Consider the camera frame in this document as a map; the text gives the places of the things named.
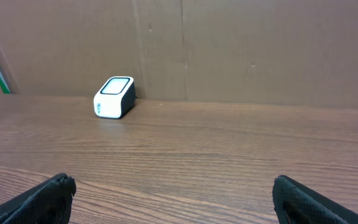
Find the white barcode scanner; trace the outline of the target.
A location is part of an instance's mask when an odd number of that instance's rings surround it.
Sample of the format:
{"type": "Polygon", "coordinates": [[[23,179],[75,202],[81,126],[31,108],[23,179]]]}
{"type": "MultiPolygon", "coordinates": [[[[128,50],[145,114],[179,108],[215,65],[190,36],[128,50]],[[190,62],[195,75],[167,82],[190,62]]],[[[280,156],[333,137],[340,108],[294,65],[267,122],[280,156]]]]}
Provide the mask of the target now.
{"type": "Polygon", "coordinates": [[[111,77],[93,98],[94,112],[100,118],[120,119],[135,105],[132,77],[111,77]]]}

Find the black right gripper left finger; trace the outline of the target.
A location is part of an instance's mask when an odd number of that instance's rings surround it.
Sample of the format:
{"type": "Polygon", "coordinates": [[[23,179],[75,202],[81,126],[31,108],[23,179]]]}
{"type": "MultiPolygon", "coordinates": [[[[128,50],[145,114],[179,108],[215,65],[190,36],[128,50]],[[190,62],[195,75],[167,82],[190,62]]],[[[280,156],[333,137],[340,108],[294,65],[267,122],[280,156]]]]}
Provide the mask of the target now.
{"type": "Polygon", "coordinates": [[[0,205],[0,224],[67,224],[71,217],[74,178],[61,173],[0,205]]]}

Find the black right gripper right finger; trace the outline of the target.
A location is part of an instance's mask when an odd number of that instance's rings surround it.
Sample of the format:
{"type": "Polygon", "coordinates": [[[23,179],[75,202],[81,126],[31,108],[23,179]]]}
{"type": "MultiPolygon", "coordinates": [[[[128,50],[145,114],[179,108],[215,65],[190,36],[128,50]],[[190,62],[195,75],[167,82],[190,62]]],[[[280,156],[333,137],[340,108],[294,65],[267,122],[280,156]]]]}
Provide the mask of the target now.
{"type": "Polygon", "coordinates": [[[358,214],[285,175],[272,190],[279,224],[358,224],[358,214]]]}

